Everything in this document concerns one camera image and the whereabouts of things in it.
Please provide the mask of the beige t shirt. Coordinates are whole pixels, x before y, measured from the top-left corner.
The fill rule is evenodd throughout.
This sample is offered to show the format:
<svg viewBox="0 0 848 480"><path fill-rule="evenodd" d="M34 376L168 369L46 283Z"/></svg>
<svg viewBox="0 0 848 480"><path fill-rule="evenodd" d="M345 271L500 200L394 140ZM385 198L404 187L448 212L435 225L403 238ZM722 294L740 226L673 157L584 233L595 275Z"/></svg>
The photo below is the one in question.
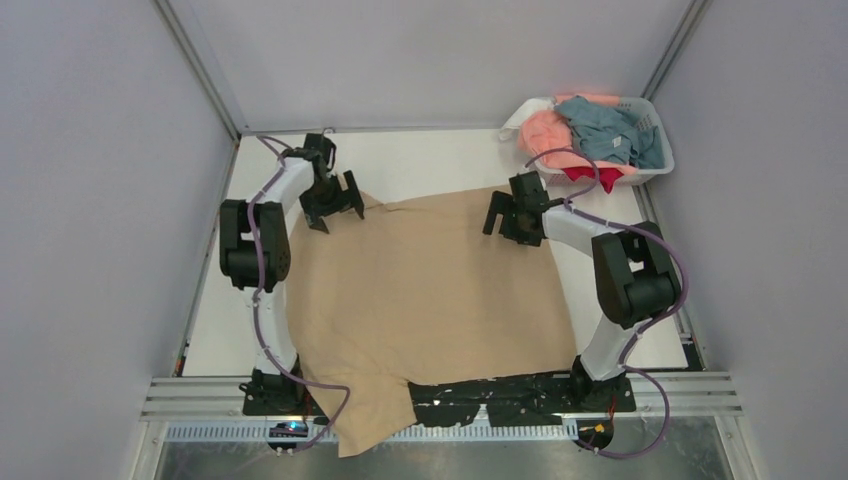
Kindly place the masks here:
<svg viewBox="0 0 848 480"><path fill-rule="evenodd" d="M298 220L286 316L340 457L415 422L411 384L564 370L577 354L549 246L485 234L489 188Z"/></svg>

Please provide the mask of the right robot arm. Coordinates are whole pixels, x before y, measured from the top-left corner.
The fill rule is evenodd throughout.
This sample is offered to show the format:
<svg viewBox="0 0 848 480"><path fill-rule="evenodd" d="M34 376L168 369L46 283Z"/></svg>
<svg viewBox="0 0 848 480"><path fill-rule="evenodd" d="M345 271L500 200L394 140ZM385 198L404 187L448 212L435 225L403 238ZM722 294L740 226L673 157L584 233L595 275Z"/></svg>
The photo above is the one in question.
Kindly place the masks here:
<svg viewBox="0 0 848 480"><path fill-rule="evenodd" d="M619 402L628 384L626 366L639 337L680 306L684 289L669 245L652 222L625 225L553 199L536 172L509 180L490 197L483 232L519 245L549 240L570 246L593 262L602 317L571 367L569 397L581 410Z"/></svg>

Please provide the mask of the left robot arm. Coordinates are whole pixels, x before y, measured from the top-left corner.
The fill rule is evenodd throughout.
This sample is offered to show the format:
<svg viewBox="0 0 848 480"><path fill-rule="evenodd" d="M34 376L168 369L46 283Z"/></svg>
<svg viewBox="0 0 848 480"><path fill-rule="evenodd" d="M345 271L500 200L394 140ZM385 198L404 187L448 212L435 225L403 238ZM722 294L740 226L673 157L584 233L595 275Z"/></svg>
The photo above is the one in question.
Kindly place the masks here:
<svg viewBox="0 0 848 480"><path fill-rule="evenodd" d="M303 379L289 332L285 281L293 254L286 216L301 208L306 225L327 233L326 217L365 205L352 171L334 173L336 144L309 133L293 147L260 137L276 157L271 177L247 200L226 199L219 207L219 266L245 300L256 342L256 364L240 384L247 416L305 412L310 381Z"/></svg>

